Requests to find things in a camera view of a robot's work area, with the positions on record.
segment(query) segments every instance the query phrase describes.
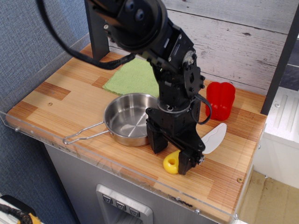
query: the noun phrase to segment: frying pan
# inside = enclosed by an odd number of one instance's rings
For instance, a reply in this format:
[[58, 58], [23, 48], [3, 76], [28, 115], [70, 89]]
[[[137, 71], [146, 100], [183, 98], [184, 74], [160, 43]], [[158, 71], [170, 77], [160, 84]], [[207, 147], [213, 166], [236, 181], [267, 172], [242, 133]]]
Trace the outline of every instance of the frying pan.
[[[125, 146], [143, 146], [149, 143], [146, 131], [146, 108], [157, 108], [157, 98], [144, 93], [130, 93], [113, 100], [105, 109], [104, 121], [84, 128], [76, 134], [64, 137], [63, 143], [69, 145], [78, 140], [86, 140], [110, 132], [112, 138]], [[67, 139], [78, 136], [83, 131], [105, 123], [108, 130], [95, 135]]]

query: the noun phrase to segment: red pepper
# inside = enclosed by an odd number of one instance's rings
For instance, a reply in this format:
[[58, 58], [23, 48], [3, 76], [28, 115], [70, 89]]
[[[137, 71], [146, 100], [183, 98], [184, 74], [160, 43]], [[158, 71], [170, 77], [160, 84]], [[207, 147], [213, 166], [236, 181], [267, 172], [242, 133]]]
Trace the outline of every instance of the red pepper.
[[[206, 99], [212, 107], [211, 119], [226, 120], [235, 99], [235, 87], [230, 83], [212, 82], [206, 89]], [[206, 106], [206, 115], [209, 114], [210, 110]]]

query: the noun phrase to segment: green cloth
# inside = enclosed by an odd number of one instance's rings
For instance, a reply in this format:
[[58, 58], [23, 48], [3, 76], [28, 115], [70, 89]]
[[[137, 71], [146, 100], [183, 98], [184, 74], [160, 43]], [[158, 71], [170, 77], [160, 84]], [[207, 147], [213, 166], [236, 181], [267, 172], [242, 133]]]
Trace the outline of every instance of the green cloth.
[[118, 95], [139, 92], [159, 96], [158, 83], [150, 63], [138, 58], [124, 64], [103, 89]]

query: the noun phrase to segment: wooden countertop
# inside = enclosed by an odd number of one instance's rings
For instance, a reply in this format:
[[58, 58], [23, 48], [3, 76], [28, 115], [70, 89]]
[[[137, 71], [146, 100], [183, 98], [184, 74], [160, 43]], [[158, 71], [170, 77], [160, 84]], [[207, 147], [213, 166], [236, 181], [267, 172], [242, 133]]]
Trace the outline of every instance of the wooden countertop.
[[[92, 55], [90, 45], [83, 53]], [[103, 61], [119, 57], [109, 53]], [[171, 175], [163, 168], [165, 156], [177, 150], [171, 144], [154, 155], [149, 145], [126, 147], [116, 143], [108, 133], [68, 146], [62, 143], [63, 137], [103, 120], [105, 108], [118, 96], [102, 86], [115, 72], [71, 59], [12, 108], [7, 121], [41, 141], [110, 169], [129, 181], [143, 183], [143, 187], [182, 206], [198, 208], [201, 214], [220, 223], [229, 222], [244, 185], [237, 179], [245, 180], [266, 121], [266, 116], [260, 114], [265, 97], [237, 89], [221, 145], [186, 175]], [[200, 93], [206, 96], [205, 90]], [[200, 117], [206, 117], [204, 105]], [[210, 120], [197, 126], [199, 135], [204, 136], [218, 124], [219, 121]], [[104, 129], [107, 128], [97, 127], [86, 131], [86, 135]]]

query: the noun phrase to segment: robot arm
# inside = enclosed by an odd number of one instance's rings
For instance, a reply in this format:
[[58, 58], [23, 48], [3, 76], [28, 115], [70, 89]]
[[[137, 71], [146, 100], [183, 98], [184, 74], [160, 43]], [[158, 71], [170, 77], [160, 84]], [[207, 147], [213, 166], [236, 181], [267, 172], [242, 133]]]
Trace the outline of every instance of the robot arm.
[[122, 49], [139, 54], [153, 67], [159, 85], [158, 109], [148, 108], [147, 132], [154, 153], [171, 142], [178, 147], [179, 173], [204, 160], [196, 132], [204, 77], [192, 41], [167, 16], [161, 0], [89, 0], [107, 21], [104, 29]]

